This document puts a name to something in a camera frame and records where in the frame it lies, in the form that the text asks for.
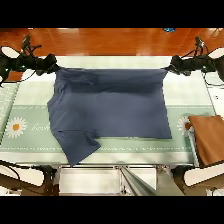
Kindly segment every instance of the gray metal bar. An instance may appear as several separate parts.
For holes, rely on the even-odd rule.
[[[157,196],[156,191],[144,182],[141,178],[128,170],[126,167],[121,167],[121,173],[123,174],[127,184],[130,187],[133,195],[135,196]]]

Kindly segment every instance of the reddish-brown floor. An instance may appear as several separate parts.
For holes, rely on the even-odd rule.
[[[0,28],[0,45],[19,50],[25,35],[31,44],[42,44],[36,56],[60,55],[184,55],[195,49],[200,36],[209,50],[224,46],[223,28],[177,28],[167,33],[162,28]],[[10,79],[18,79],[14,73]]]

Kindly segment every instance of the daisy print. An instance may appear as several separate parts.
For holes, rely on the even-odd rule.
[[[190,123],[189,119],[187,116],[184,116],[182,118],[180,118],[178,120],[178,130],[181,132],[181,134],[184,136],[184,137],[187,137],[188,136],[188,130],[186,129],[185,127],[185,124],[186,123]]]
[[[17,138],[27,129],[27,123],[22,117],[14,117],[6,126],[6,135],[8,138]]]

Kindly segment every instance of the blue object on floor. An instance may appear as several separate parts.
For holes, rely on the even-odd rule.
[[[71,166],[92,154],[100,137],[170,139],[164,69],[73,69],[56,72],[50,127]]]
[[[176,28],[163,28],[166,32],[175,32]]]

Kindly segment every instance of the flower center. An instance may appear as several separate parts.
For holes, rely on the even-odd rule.
[[[19,124],[14,124],[14,125],[12,126],[12,128],[13,128],[14,131],[19,130]]]

